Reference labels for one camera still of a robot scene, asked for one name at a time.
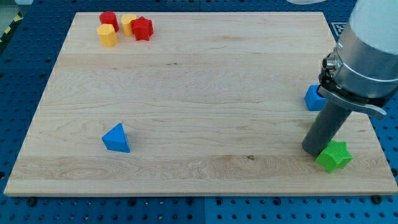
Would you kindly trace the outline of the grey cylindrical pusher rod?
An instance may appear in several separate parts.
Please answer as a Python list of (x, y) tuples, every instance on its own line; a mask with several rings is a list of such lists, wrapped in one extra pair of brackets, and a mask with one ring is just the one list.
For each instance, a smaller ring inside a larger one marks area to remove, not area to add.
[(351, 110), (327, 101), (302, 141), (303, 150), (313, 156), (319, 155), (351, 113)]

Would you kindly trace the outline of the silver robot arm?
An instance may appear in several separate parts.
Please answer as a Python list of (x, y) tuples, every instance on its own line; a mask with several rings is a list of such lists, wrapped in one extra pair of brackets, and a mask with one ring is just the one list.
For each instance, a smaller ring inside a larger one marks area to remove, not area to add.
[(383, 106), (397, 92), (397, 1), (357, 1), (318, 79), (317, 92), (327, 101), (302, 142), (314, 156), (352, 112), (387, 114)]

